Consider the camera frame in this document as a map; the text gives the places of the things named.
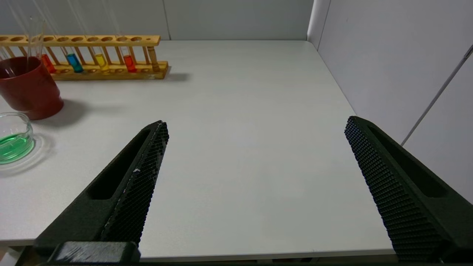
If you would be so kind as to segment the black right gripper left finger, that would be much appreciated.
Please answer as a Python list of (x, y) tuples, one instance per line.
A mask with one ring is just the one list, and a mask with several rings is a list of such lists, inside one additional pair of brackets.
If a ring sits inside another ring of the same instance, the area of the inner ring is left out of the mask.
[(139, 244), (169, 141), (146, 126), (36, 238), (49, 264), (137, 264)]

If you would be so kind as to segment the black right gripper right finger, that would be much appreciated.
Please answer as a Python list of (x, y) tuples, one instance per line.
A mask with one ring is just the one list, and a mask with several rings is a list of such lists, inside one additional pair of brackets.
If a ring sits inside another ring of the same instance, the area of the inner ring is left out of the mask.
[(473, 206), (374, 123), (344, 131), (401, 263), (471, 263)]

